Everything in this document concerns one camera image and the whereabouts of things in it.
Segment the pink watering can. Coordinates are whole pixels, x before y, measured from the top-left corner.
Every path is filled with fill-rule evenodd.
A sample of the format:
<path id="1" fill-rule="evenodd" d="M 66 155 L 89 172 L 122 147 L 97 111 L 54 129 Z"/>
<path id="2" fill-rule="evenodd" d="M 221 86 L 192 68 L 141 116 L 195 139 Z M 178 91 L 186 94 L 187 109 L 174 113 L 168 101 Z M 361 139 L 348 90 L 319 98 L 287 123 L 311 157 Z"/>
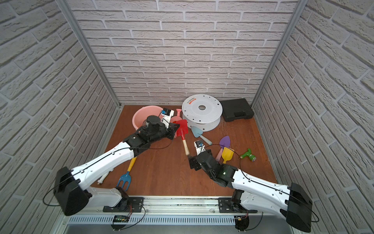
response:
<path id="1" fill-rule="evenodd" d="M 173 116 L 170 119 L 171 123 L 177 123 L 178 121 L 182 120 L 182 117 L 181 117 L 182 110 L 181 109 L 176 109 L 176 112 L 177 112 L 176 116 Z"/>

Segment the red shovel wooden handle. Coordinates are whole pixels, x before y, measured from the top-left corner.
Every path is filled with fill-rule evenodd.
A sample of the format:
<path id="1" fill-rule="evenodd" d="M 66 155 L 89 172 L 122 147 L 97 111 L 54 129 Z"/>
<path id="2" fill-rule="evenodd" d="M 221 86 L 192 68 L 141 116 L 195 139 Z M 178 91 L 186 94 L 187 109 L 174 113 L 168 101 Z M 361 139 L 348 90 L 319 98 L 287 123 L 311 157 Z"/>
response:
<path id="1" fill-rule="evenodd" d="M 188 122 L 187 120 L 180 120 L 180 121 L 177 121 L 177 124 L 179 124 L 179 128 L 176 132 L 176 136 L 181 137 L 183 145 L 184 145 L 184 149 L 185 149 L 185 154 L 189 156 L 190 151 L 188 149 L 187 142 L 186 142 L 186 134 L 188 133 L 188 129 L 189 129 Z"/>

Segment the pink plastic bucket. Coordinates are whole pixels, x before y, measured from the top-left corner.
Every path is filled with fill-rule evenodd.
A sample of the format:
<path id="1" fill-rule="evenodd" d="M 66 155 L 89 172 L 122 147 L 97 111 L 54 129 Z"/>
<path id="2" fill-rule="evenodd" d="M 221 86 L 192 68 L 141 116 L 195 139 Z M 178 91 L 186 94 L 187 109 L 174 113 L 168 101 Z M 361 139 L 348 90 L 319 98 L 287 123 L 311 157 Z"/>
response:
<path id="1" fill-rule="evenodd" d="M 133 127 L 135 128 L 135 130 L 137 130 L 143 125 L 143 122 L 147 119 L 148 116 L 158 116 L 162 110 L 162 107 L 154 105 L 144 106 L 140 108 L 132 117 Z"/>

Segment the teal trowel light handle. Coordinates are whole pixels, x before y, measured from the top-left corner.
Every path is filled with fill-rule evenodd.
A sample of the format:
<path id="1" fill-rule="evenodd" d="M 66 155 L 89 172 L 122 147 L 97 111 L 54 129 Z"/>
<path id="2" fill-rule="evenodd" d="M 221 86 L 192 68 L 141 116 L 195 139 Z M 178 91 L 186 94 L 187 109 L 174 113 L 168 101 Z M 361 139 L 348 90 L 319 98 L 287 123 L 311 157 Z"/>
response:
<path id="1" fill-rule="evenodd" d="M 212 145 L 212 142 L 203 136 L 203 131 L 195 126 L 191 127 L 193 135 L 198 138 L 200 137 L 203 141 L 205 141 L 208 145 Z"/>

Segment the yellow scoop blue tip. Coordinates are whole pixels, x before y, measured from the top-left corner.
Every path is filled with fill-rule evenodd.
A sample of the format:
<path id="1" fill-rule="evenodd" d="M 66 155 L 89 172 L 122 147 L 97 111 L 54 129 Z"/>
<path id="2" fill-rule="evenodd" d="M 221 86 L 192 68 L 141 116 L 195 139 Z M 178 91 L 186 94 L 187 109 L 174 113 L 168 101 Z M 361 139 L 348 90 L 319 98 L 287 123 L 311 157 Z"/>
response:
<path id="1" fill-rule="evenodd" d="M 224 147 L 222 152 L 223 164 L 226 164 L 228 161 L 232 160 L 234 153 L 235 151 L 233 149 Z"/>

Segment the purple scoop pink handle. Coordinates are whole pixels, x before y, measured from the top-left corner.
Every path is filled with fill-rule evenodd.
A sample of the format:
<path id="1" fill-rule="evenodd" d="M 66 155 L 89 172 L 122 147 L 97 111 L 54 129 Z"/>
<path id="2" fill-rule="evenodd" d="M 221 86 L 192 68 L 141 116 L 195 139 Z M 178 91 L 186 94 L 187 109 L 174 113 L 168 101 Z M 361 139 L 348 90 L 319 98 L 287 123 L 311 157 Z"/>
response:
<path id="1" fill-rule="evenodd" d="M 224 148 L 225 148 L 225 147 L 229 148 L 229 147 L 230 147 L 230 144 L 231 144 L 231 141 L 230 141 L 230 137 L 229 137 L 229 136 L 224 136 L 224 137 L 220 140 L 219 145 L 220 145 L 221 149 L 220 149 L 218 155 L 216 156 L 216 161 L 219 162 L 219 161 L 221 160 L 221 158 L 222 158 L 222 153 L 223 153 L 223 151 L 224 151 Z"/>

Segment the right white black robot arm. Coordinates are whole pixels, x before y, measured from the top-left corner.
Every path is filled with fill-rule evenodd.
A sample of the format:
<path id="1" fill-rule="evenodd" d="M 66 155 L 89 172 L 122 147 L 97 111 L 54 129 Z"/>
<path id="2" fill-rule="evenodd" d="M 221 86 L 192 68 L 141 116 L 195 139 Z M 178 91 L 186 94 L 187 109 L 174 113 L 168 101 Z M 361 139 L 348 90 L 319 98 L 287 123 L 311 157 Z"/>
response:
<path id="1" fill-rule="evenodd" d="M 234 166 L 219 163 L 209 150 L 188 159 L 191 169 L 202 169 L 218 185 L 235 190 L 231 206 L 236 212 L 271 213 L 302 232 L 311 232 L 313 204 L 299 184 L 288 186 L 257 178 Z"/>

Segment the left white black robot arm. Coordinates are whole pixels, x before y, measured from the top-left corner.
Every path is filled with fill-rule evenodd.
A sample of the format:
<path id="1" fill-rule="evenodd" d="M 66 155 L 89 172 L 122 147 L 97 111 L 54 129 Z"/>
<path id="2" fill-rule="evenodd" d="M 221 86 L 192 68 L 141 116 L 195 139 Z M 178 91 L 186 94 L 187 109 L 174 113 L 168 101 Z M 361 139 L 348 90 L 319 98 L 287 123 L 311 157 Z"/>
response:
<path id="1" fill-rule="evenodd" d="M 174 139 L 179 128 L 177 123 L 166 126 L 159 117 L 149 116 L 134 134 L 103 155 L 73 169 L 63 167 L 58 170 L 52 190 L 63 213 L 71 216 L 86 207 L 99 206 L 126 211 L 129 197 L 122 187 L 102 189 L 91 185 L 118 165 L 150 149 L 152 143 L 164 138 Z"/>

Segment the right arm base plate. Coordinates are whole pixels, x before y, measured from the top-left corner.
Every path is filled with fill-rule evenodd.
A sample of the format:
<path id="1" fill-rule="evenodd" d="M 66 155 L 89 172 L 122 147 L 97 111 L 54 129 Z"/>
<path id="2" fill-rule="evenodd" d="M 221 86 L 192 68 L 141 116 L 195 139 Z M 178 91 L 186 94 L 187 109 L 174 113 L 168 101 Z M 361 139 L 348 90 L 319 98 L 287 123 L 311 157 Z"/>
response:
<path id="1" fill-rule="evenodd" d="M 247 210 L 238 203 L 234 203 L 231 198 L 218 198 L 218 206 L 220 213 L 241 213 L 256 214 L 257 210 Z"/>

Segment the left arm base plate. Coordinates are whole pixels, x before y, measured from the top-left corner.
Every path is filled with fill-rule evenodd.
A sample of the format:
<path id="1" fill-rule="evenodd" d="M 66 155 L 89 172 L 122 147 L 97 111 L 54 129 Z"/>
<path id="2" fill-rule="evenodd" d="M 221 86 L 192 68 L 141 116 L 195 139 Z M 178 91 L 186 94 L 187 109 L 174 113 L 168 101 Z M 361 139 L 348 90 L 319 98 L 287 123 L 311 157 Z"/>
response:
<path id="1" fill-rule="evenodd" d="M 116 206 L 109 207 L 104 206 L 103 212 L 105 213 L 129 213 L 130 209 L 132 213 L 142 212 L 142 205 L 144 203 L 144 197 L 129 197 L 122 199 Z"/>

